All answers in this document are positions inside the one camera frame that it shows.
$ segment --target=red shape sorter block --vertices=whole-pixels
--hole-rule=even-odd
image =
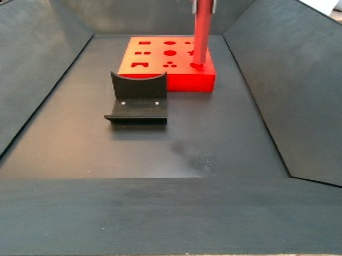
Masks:
[[[207,50],[203,67],[191,67],[194,37],[133,37],[119,75],[149,78],[167,72],[169,91],[213,92],[215,67]]]

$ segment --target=black bracket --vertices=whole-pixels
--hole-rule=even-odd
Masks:
[[[167,123],[167,74],[153,78],[129,78],[111,72],[115,91],[112,114],[115,123]]]

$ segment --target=red rod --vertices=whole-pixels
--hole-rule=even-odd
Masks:
[[[197,1],[194,64],[206,63],[214,0]]]

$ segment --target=gray side panel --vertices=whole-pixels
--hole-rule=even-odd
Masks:
[[[98,34],[189,35],[190,0],[62,0]],[[254,0],[219,0],[213,34],[222,35]]]
[[[2,5],[0,154],[91,36],[58,0],[15,0]]]
[[[342,185],[342,27],[258,0],[225,34],[293,176]]]

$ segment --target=circular hole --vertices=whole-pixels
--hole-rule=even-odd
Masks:
[[[174,45],[174,44],[177,44],[177,42],[174,42],[174,41],[166,41],[165,44],[167,44],[167,45]]]
[[[177,55],[177,52],[173,51],[173,50],[169,50],[169,51],[165,51],[165,55],[166,55],[166,56],[175,56],[175,55]]]

